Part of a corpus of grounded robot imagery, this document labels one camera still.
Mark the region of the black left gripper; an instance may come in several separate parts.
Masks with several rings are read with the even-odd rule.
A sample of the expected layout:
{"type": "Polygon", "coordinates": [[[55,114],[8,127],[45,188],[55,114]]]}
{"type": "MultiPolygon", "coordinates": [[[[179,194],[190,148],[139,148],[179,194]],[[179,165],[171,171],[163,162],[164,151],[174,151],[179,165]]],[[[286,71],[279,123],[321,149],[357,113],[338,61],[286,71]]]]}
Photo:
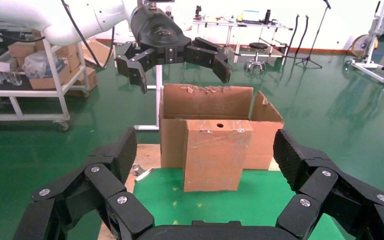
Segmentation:
{"type": "Polygon", "coordinates": [[[156,65],[187,62],[209,68],[224,84],[232,69],[224,48],[196,37],[193,41],[161,9],[141,6],[131,16],[130,28],[138,43],[125,42],[116,54],[117,71],[146,94],[146,72],[156,65]]]}

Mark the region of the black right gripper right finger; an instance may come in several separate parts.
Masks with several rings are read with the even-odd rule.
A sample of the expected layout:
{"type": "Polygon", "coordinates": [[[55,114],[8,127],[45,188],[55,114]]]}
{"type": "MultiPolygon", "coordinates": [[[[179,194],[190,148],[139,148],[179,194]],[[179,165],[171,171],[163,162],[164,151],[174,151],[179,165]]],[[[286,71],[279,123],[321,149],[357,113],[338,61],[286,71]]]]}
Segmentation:
{"type": "Polygon", "coordinates": [[[323,151],[299,144],[285,129],[275,134],[273,157],[294,192],[277,228],[306,240],[328,215],[357,240],[384,240],[384,191],[345,173],[323,151]]]}

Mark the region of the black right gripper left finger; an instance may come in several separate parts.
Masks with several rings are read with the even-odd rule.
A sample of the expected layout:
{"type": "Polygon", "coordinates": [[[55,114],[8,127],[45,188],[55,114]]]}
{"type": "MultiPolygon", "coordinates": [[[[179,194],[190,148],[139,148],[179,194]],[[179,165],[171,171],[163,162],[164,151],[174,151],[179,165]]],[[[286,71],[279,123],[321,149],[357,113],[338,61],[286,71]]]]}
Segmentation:
{"type": "Polygon", "coordinates": [[[14,239],[65,240],[84,215],[96,211],[117,240],[137,240],[155,225],[126,188],[137,147],[136,130],[128,127],[115,143],[96,148],[80,167],[37,189],[14,239]]]}

